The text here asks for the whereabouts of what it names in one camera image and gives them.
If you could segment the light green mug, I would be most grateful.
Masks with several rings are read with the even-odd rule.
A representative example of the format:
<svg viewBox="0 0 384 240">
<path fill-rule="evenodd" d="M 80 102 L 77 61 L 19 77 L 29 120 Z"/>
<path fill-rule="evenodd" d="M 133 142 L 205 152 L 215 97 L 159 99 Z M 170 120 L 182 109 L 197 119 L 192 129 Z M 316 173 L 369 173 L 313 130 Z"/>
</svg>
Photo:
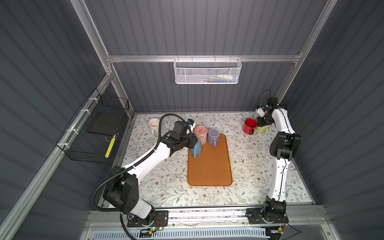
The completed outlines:
<svg viewBox="0 0 384 240">
<path fill-rule="evenodd" d="M 269 129 L 270 129 L 270 126 L 263 126 L 263 127 L 257 126 L 257 131 L 258 133 L 261 133 L 261 134 L 267 134 L 269 132 Z"/>
</svg>

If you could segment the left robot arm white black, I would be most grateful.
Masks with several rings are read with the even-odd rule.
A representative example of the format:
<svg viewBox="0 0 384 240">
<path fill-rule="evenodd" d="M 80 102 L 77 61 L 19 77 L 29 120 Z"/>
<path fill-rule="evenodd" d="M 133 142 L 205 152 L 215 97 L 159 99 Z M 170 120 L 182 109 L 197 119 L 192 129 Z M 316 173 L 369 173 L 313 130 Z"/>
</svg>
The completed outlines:
<svg viewBox="0 0 384 240">
<path fill-rule="evenodd" d="M 175 122 L 171 131 L 161 135 L 162 121 L 167 116 L 178 117 L 180 120 Z M 161 117 L 156 144 L 132 163 L 123 167 L 115 166 L 108 179 L 93 192 L 92 207 L 100 212 L 132 215 L 150 224 L 155 217 L 155 208 L 140 197 L 139 184 L 154 167 L 175 152 L 195 147 L 198 141 L 193 135 L 195 126 L 192 119 L 184 120 L 176 114 Z"/>
</svg>

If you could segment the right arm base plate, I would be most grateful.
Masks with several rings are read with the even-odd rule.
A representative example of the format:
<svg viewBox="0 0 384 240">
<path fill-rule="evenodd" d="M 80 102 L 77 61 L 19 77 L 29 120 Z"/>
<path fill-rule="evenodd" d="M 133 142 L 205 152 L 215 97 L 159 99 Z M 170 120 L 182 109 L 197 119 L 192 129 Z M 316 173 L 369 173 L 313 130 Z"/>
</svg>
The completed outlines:
<svg viewBox="0 0 384 240">
<path fill-rule="evenodd" d="M 249 224 L 287 224 L 289 223 L 288 216 L 280 215 L 276 211 L 264 214 L 263 208 L 247 208 L 245 216 Z"/>
</svg>

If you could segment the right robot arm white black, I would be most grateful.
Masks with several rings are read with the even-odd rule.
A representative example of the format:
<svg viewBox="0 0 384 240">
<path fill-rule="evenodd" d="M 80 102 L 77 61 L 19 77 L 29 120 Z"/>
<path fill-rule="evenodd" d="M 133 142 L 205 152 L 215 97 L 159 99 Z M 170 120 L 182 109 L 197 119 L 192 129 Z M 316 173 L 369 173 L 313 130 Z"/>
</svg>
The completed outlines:
<svg viewBox="0 0 384 240">
<path fill-rule="evenodd" d="M 270 190 L 261 211 L 266 223 L 274 223 L 277 220 L 284 220 L 286 215 L 288 170 L 301 142 L 301 135 L 294 131 L 287 107 L 280 104 L 277 98 L 268 98 L 267 104 L 262 110 L 263 114 L 257 117 L 259 126 L 267 127 L 274 124 L 278 131 L 270 145 L 273 174 Z"/>
</svg>

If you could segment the white mug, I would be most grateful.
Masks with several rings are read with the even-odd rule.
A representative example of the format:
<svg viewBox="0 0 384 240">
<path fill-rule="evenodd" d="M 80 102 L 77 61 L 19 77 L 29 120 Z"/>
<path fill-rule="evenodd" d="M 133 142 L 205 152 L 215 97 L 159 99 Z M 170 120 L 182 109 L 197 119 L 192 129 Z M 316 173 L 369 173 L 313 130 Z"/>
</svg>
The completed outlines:
<svg viewBox="0 0 384 240">
<path fill-rule="evenodd" d="M 153 118 L 149 121 L 149 127 L 151 128 L 151 133 L 154 136 L 159 135 L 159 125 L 160 125 L 160 119 Z"/>
</svg>

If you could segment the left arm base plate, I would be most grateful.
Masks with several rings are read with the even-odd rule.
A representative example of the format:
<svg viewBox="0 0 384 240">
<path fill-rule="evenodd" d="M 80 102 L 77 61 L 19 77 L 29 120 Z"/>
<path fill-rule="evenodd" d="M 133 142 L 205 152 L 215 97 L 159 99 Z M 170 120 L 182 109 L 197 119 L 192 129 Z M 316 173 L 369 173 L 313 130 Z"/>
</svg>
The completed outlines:
<svg viewBox="0 0 384 240">
<path fill-rule="evenodd" d="M 154 210 L 150 214 L 142 219 L 136 215 L 128 216 L 127 227 L 139 228 L 139 227 L 166 227 L 168 225 L 169 211 Z"/>
</svg>

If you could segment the red mug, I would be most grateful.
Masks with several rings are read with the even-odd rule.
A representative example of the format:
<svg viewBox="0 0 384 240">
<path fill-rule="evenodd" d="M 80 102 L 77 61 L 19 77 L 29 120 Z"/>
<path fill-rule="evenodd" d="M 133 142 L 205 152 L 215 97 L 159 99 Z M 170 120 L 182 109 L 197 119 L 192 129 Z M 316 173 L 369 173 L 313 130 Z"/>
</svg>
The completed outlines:
<svg viewBox="0 0 384 240">
<path fill-rule="evenodd" d="M 253 135 L 258 126 L 258 122 L 255 119 L 248 118 L 245 120 L 243 126 L 243 132 L 248 135 Z"/>
</svg>

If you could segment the purple mug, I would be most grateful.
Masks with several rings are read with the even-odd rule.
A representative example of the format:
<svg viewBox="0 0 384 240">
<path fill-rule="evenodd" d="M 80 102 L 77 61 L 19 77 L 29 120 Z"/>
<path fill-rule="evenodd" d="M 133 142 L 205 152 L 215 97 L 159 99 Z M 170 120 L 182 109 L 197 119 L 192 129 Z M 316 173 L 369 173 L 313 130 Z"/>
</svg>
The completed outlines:
<svg viewBox="0 0 384 240">
<path fill-rule="evenodd" d="M 217 129 L 210 129 L 208 131 L 207 141 L 213 147 L 217 147 L 220 140 L 220 132 Z"/>
</svg>

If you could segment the blue textured mug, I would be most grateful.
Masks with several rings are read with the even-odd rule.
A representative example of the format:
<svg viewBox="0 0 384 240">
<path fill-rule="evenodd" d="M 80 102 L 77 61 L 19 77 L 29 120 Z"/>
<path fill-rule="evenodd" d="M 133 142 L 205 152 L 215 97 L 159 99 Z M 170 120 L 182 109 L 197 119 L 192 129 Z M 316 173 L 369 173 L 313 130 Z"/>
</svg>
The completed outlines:
<svg viewBox="0 0 384 240">
<path fill-rule="evenodd" d="M 195 144 L 195 147 L 191 149 L 191 154 L 196 159 L 197 156 L 202 153 L 202 150 L 203 150 L 203 145 L 201 143 L 201 140 L 198 140 L 197 143 Z"/>
</svg>

